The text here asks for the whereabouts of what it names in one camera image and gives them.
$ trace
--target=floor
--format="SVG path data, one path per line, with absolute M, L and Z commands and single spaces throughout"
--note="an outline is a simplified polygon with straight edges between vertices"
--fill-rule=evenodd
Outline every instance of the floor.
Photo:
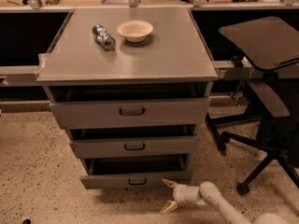
M 49 111 L 36 106 L 2 106 L 1 224 L 21 224 L 26 218 L 33 224 L 224 223 L 212 207 L 183 206 L 161 215 L 160 210 L 172 198 L 168 187 L 86 190 L 79 181 L 84 170 L 65 133 Z M 216 102 L 209 113 L 216 117 L 243 109 L 243 105 Z M 239 125 L 237 131 L 253 137 L 256 127 L 257 123 Z M 226 130 L 236 131 L 236 127 Z M 225 153 L 220 153 L 204 124 L 190 162 L 190 183 L 198 186 L 205 180 L 213 182 L 225 199 L 252 222 L 270 212 L 290 224 L 299 223 L 299 190 L 275 161 L 253 181 L 249 194 L 237 194 L 235 184 L 263 157 L 261 151 L 234 141 Z

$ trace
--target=can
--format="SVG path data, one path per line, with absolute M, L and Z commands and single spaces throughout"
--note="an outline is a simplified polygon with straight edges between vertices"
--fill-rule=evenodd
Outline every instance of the can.
M 115 39 L 108 33 L 105 27 L 96 24 L 93 27 L 94 39 L 100 43 L 105 50 L 112 50 L 115 47 Z

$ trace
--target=office chair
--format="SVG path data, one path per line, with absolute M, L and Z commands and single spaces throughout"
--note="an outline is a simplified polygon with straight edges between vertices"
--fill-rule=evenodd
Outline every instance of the office chair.
M 299 81 L 281 80 L 278 69 L 299 63 L 299 32 L 277 17 L 220 28 L 220 33 L 246 54 L 255 69 L 263 72 L 261 79 L 243 80 L 240 90 L 249 101 L 244 114 L 206 121 L 218 143 L 225 150 L 230 139 L 256 147 L 267 153 L 266 158 L 243 182 L 237 191 L 249 192 L 249 183 L 272 161 L 277 160 L 299 188 L 299 175 L 293 166 L 299 166 Z M 223 132 L 216 126 L 238 121 L 259 119 L 256 139 Z

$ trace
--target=white bowl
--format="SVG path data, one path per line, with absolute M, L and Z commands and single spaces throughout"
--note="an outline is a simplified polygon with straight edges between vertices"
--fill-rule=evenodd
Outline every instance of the white bowl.
M 128 41 L 140 42 L 152 32 L 153 27 L 146 21 L 125 21 L 117 27 L 117 30 Z

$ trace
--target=black handle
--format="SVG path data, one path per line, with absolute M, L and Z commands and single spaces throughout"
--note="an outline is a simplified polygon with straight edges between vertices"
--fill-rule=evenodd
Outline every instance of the black handle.
M 143 143 L 142 147 L 128 147 L 127 144 L 124 145 L 124 149 L 127 151 L 141 151 L 146 148 L 146 144 Z
M 146 112 L 145 108 L 142 108 L 140 110 L 140 112 L 136 112 L 136 113 L 129 113 L 129 112 L 125 112 L 122 110 L 122 108 L 120 108 L 120 115 L 121 116 L 142 116 L 144 113 Z
M 140 183 L 135 183 L 135 182 L 132 182 L 131 181 L 131 178 L 128 179 L 128 183 L 129 185 L 131 186 L 142 186 L 142 185 L 145 185 L 147 183 L 147 178 L 145 177 L 144 180 Z

